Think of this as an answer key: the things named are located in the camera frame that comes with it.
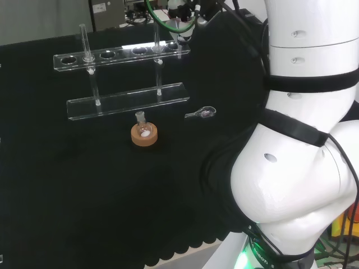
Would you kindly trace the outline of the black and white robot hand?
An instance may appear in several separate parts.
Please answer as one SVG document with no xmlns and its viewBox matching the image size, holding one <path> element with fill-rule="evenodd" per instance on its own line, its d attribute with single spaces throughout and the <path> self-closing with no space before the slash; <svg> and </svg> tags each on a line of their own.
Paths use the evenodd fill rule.
<svg viewBox="0 0 359 269">
<path fill-rule="evenodd" d="M 199 26 L 206 26 L 222 10 L 218 1 L 168 1 L 168 14 L 170 18 L 190 22 L 193 17 L 196 17 L 196 6 L 200 6 L 197 19 Z"/>
</svg>

